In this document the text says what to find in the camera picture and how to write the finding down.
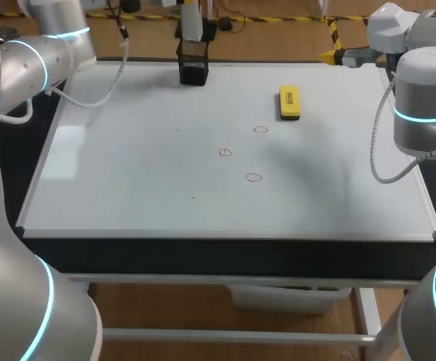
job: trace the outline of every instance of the white storage box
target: white storage box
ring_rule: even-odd
[[[345,299],[351,288],[341,290],[295,290],[262,286],[228,286],[235,307],[303,314],[324,314],[333,302]]]

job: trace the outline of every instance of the cable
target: cable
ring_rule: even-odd
[[[228,11],[229,13],[236,13],[236,14],[240,14],[241,17],[243,17],[243,26],[241,27],[240,30],[238,30],[237,32],[233,32],[230,30],[230,32],[232,34],[240,34],[242,31],[245,30],[245,26],[247,26],[247,17],[245,17],[245,14],[243,14],[241,11],[236,11],[236,10],[230,10],[226,7],[226,5],[223,3],[223,0],[220,0],[220,4],[221,6]]]
[[[109,99],[111,93],[114,90],[114,87],[118,83],[118,80],[120,79],[121,74],[123,73],[123,70],[125,68],[126,61],[128,60],[128,52],[129,52],[129,42],[128,42],[128,39],[125,40],[124,48],[125,48],[125,51],[124,51],[124,55],[123,55],[123,60],[121,61],[121,65],[120,65],[120,68],[118,69],[116,77],[114,78],[114,81],[111,84],[111,87],[110,87],[109,91],[107,92],[106,96],[102,100],[100,100],[99,102],[96,102],[96,103],[82,103],[82,102],[79,102],[78,100],[73,99],[68,94],[65,94],[64,92],[62,92],[61,90],[59,90],[55,86],[51,87],[51,91],[55,92],[59,96],[62,96],[68,102],[70,102],[70,103],[72,103],[72,104],[74,104],[74,105],[76,105],[76,106],[78,106],[80,108],[89,109],[89,108],[97,108],[97,107],[102,106]]]
[[[10,124],[24,124],[27,123],[32,117],[32,100],[26,101],[26,115],[24,117],[9,117],[8,115],[0,114],[0,122]]]
[[[387,98],[389,97],[390,92],[392,91],[393,87],[395,85],[395,78],[390,81],[390,85],[386,88],[385,93],[383,94],[382,100],[380,100],[380,103],[378,105],[377,113],[375,114],[375,120],[374,120],[374,129],[371,133],[371,145],[370,145],[370,167],[371,172],[374,175],[375,179],[379,181],[382,184],[390,184],[394,183],[396,181],[401,180],[405,175],[410,173],[412,169],[414,169],[417,165],[419,165],[421,162],[423,162],[426,159],[436,159],[436,150],[432,152],[424,153],[423,155],[415,158],[415,160],[409,164],[403,171],[398,173],[396,176],[391,178],[382,178],[377,173],[377,168],[375,167],[375,141],[377,140],[377,131],[378,131],[378,123],[380,122],[380,115],[382,114],[383,105],[385,104]]]
[[[52,86],[50,88],[50,90],[56,94],[58,94],[59,96],[63,97],[64,99],[66,99],[68,102],[72,103],[73,105],[76,105],[80,108],[85,108],[85,109],[89,109],[89,108],[97,108],[102,106],[110,97],[111,93],[114,90],[114,87],[116,86],[116,84],[118,83],[118,80],[121,77],[121,74],[123,73],[123,70],[125,68],[126,65],[126,61],[128,60],[128,53],[129,53],[129,34],[128,34],[128,30],[126,30],[126,27],[123,25],[123,23],[121,23],[121,7],[118,10],[118,14],[116,15],[116,13],[114,12],[113,7],[111,6],[110,0],[106,0],[107,6],[109,8],[109,10],[111,11],[111,13],[113,14],[113,16],[116,18],[116,23],[118,25],[118,29],[120,30],[120,33],[124,39],[124,54],[123,54],[123,60],[121,61],[121,65],[120,68],[118,69],[118,72],[116,74],[116,77],[114,78],[113,83],[110,86],[109,91],[107,92],[106,96],[101,99],[99,102],[96,103],[82,103],[79,102],[78,100],[73,99],[72,97],[70,97],[68,94],[62,92],[61,90],[59,90],[58,88],[56,88],[55,86]]]

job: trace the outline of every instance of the black container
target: black container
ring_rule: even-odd
[[[208,42],[181,40],[176,51],[180,83],[204,86],[208,77]]]

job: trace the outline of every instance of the white cable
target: white cable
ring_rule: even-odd
[[[72,104],[74,104],[74,105],[76,105],[76,106],[78,106],[80,108],[97,108],[97,107],[102,106],[109,99],[111,93],[114,90],[114,87],[116,86],[116,84],[117,84],[118,80],[120,79],[121,74],[123,73],[123,70],[125,68],[125,64],[126,64],[126,61],[128,60],[128,52],[129,52],[128,39],[125,40],[124,48],[125,48],[125,51],[124,51],[124,54],[123,54],[123,60],[121,61],[120,68],[118,69],[118,72],[116,74],[116,77],[114,78],[113,83],[111,84],[110,90],[107,92],[106,96],[102,100],[100,100],[99,102],[96,102],[96,103],[82,103],[82,102],[79,102],[77,100],[74,100],[68,94],[65,94],[61,90],[57,89],[55,86],[51,87],[51,90],[53,92],[55,92],[56,94],[62,96],[68,102],[70,102],[70,103],[72,103]]]
[[[382,184],[390,184],[394,183],[403,177],[405,177],[412,169],[414,169],[418,164],[423,162],[425,159],[436,159],[436,150],[432,152],[424,153],[423,155],[415,158],[415,160],[409,164],[403,171],[398,173],[396,176],[392,178],[382,178],[377,173],[377,168],[375,167],[375,141],[377,139],[377,131],[378,131],[378,123],[380,122],[380,115],[382,114],[383,106],[385,105],[385,102],[387,98],[389,97],[390,92],[392,91],[393,87],[395,85],[395,78],[390,81],[390,85],[386,88],[385,93],[383,94],[382,100],[380,101],[380,104],[378,105],[377,113],[375,114],[375,121],[374,121],[374,130],[371,133],[371,145],[370,145],[370,167],[371,172],[374,175],[375,179],[379,181]]]
[[[24,117],[9,117],[8,115],[0,114],[0,122],[10,124],[24,124],[27,123],[32,117],[32,100],[28,99],[26,102],[26,115]]]

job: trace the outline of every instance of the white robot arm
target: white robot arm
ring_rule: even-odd
[[[0,45],[0,114],[43,91],[57,92],[55,85],[96,61],[80,0],[19,3],[38,21],[43,35]],[[183,38],[199,40],[198,1],[178,0],[178,4]],[[126,43],[122,70],[128,35],[124,26],[120,31]],[[96,104],[104,103],[109,94]],[[8,224],[4,204],[0,171],[0,360],[98,361],[102,340],[98,309],[87,294],[26,249]]]
[[[436,159],[436,10],[415,14],[387,3],[372,14],[368,39],[371,48],[387,54],[389,67],[396,65],[392,81],[396,82],[395,144],[417,156],[410,167],[425,157]],[[407,295],[399,314],[398,334],[407,359],[436,359],[436,266]]]

